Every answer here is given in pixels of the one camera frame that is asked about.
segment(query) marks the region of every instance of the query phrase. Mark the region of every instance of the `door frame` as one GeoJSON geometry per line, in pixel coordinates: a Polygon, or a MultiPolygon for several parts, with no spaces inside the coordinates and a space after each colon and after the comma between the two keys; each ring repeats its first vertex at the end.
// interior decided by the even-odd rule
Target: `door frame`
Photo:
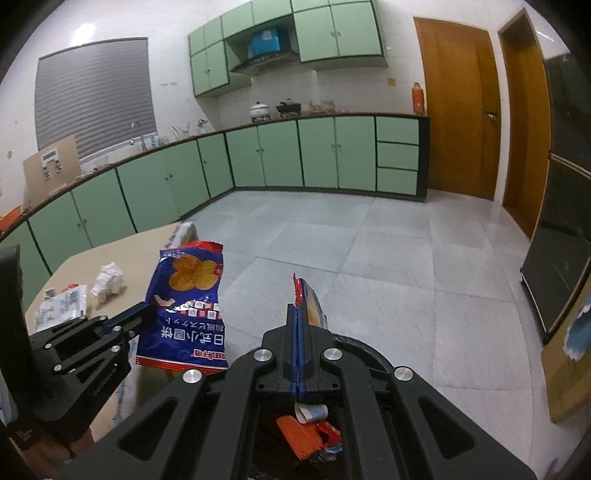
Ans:
{"type": "MultiPolygon", "coordinates": [[[[508,103],[509,103],[509,151],[508,151],[508,158],[507,158],[507,173],[506,173],[506,178],[505,178],[505,187],[503,189],[503,198],[501,201],[501,205],[503,206],[503,208],[505,210],[508,211],[506,202],[507,202],[507,192],[508,192],[508,186],[509,186],[509,180],[511,178],[511,157],[512,157],[512,146],[513,146],[513,141],[512,141],[512,135],[514,134],[515,130],[514,130],[514,123],[512,121],[511,118],[511,112],[513,111],[512,109],[512,105],[511,105],[511,84],[509,81],[509,73],[507,71],[507,55],[506,55],[506,51],[505,51],[505,43],[504,43],[504,34],[505,32],[510,29],[516,22],[518,22],[519,20],[522,20],[523,18],[525,18],[525,20],[527,21],[527,24],[530,26],[530,31],[532,36],[534,37],[534,42],[538,48],[538,50],[540,51],[541,57],[542,57],[542,62],[544,61],[544,55],[542,53],[542,48],[540,45],[540,41],[538,39],[538,35],[536,34],[536,30],[534,27],[533,22],[531,21],[530,15],[528,14],[527,10],[525,8],[520,9],[515,15],[513,15],[513,17],[511,17],[511,19],[509,21],[507,21],[507,23],[505,23],[505,25],[503,25],[497,32],[497,35],[499,37],[499,43],[501,44],[501,50],[503,52],[503,61],[505,63],[505,76],[506,76],[506,80],[507,80],[507,89],[509,92],[509,97],[508,97],[508,103]]],[[[547,82],[547,78],[544,75],[544,80],[545,80],[545,85],[546,85],[546,92],[547,92],[547,97],[548,97],[548,121],[550,123],[550,142],[551,142],[551,135],[552,135],[552,119],[551,119],[551,105],[550,105],[550,91],[548,89],[548,82],[547,82]]],[[[545,197],[546,197],[546,191],[547,191],[547,187],[548,187],[548,174],[550,172],[550,149],[551,149],[551,143],[549,143],[548,145],[548,156],[547,156],[547,161],[546,161],[546,175],[545,175],[545,180],[544,180],[544,193],[542,195],[542,199],[541,199],[541,203],[540,203],[540,208],[538,210],[538,215],[537,218],[535,220],[535,224],[534,224],[534,228],[531,232],[531,238],[533,238],[536,229],[538,228],[538,224],[540,222],[540,215],[542,212],[542,206],[544,204],[545,201],[545,197]]],[[[519,225],[519,228],[521,228],[521,230],[526,234],[526,236],[528,236],[527,232],[525,231],[525,229],[519,225]]]]}

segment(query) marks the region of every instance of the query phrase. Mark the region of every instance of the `blue snack bag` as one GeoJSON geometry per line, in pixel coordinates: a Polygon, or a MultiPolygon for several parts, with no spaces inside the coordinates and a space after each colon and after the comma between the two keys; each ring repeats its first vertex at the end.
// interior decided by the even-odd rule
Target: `blue snack bag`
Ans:
{"type": "Polygon", "coordinates": [[[176,371],[228,368],[217,299],[222,249],[221,244],[197,241],[160,251],[146,293],[157,319],[139,336],[136,364],[176,371]]]}

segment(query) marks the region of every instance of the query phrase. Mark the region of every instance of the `orange thermos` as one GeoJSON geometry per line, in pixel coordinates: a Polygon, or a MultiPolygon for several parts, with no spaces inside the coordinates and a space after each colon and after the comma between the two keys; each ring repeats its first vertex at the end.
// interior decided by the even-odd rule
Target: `orange thermos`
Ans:
{"type": "Polygon", "coordinates": [[[413,112],[415,115],[425,114],[425,94],[418,82],[413,85],[413,112]]]}

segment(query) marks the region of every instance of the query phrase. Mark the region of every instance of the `drawer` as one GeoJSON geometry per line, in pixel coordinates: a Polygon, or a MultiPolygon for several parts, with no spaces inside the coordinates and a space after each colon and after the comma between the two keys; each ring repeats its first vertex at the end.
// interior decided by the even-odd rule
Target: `drawer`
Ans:
{"type": "Polygon", "coordinates": [[[378,191],[416,195],[417,172],[395,168],[378,168],[378,191]]]}
{"type": "Polygon", "coordinates": [[[378,167],[418,170],[418,145],[378,142],[378,167]]]}
{"type": "Polygon", "coordinates": [[[418,145],[418,120],[377,116],[378,142],[402,142],[418,145]]]}

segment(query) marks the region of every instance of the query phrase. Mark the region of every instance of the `cabinet door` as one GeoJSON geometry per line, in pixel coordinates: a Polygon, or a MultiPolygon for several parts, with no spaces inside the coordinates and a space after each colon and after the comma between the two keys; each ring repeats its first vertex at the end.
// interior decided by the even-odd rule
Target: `cabinet door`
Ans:
{"type": "Polygon", "coordinates": [[[117,170],[138,232],[178,219],[162,151],[130,161],[117,167],[117,170]]]}
{"type": "Polygon", "coordinates": [[[335,21],[339,56],[382,54],[371,3],[342,4],[330,8],[335,21]]]}
{"type": "Polygon", "coordinates": [[[193,76],[193,93],[195,96],[209,90],[206,52],[207,50],[202,50],[191,57],[191,75],[193,76]]]}
{"type": "Polygon", "coordinates": [[[252,2],[242,4],[222,15],[223,37],[228,38],[234,33],[251,28],[254,24],[252,2]]]}
{"type": "Polygon", "coordinates": [[[264,187],[265,176],[256,127],[228,132],[226,139],[236,187],[264,187]]]}
{"type": "Polygon", "coordinates": [[[205,34],[205,46],[210,47],[214,43],[222,41],[222,17],[216,17],[213,20],[207,22],[203,26],[205,34]]]}
{"type": "Polygon", "coordinates": [[[298,120],[298,124],[304,185],[337,188],[334,119],[310,118],[298,120]]]}
{"type": "Polygon", "coordinates": [[[205,36],[203,27],[189,34],[189,55],[195,55],[205,49],[205,36]]]}
{"type": "Polygon", "coordinates": [[[301,187],[300,146],[295,121],[261,125],[258,131],[265,184],[268,187],[301,187]]]}
{"type": "Polygon", "coordinates": [[[291,7],[294,12],[309,10],[310,8],[324,7],[329,4],[329,0],[291,0],[291,7]]]}
{"type": "Polygon", "coordinates": [[[83,183],[72,194],[93,247],[135,233],[115,170],[83,183]]]}
{"type": "Polygon", "coordinates": [[[335,119],[339,188],[375,192],[375,128],[372,116],[335,119]]]}
{"type": "Polygon", "coordinates": [[[290,0],[254,0],[252,2],[252,15],[255,19],[255,25],[274,18],[291,15],[290,0]]]}
{"type": "Polygon", "coordinates": [[[199,152],[211,198],[230,190],[234,183],[223,134],[200,138],[199,152]]]}
{"type": "Polygon", "coordinates": [[[21,246],[22,309],[25,311],[49,280],[49,272],[35,246],[26,222],[20,224],[2,240],[0,249],[9,245],[21,246]]]}
{"type": "Polygon", "coordinates": [[[209,88],[213,90],[228,83],[228,67],[226,65],[224,42],[221,41],[208,47],[206,52],[209,88]]]}
{"type": "Polygon", "coordinates": [[[330,7],[298,12],[294,19],[301,61],[339,56],[330,7]]]}
{"type": "Polygon", "coordinates": [[[162,155],[179,215],[209,200],[195,140],[162,150],[162,155]]]}
{"type": "Polygon", "coordinates": [[[43,207],[29,222],[52,272],[72,255],[92,248],[71,192],[43,207]]]}

